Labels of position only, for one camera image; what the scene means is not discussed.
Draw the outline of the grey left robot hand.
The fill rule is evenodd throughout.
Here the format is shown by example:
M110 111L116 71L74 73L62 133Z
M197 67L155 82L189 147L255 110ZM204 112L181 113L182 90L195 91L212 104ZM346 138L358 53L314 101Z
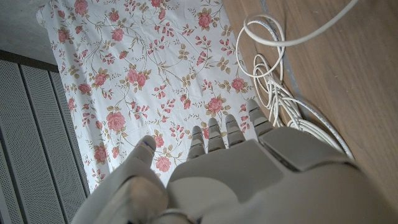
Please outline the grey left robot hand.
M164 185L144 136L85 200L73 223L396 223L397 211L346 154L293 128L273 128L254 100L256 139L232 115L222 139L193 129L186 162Z

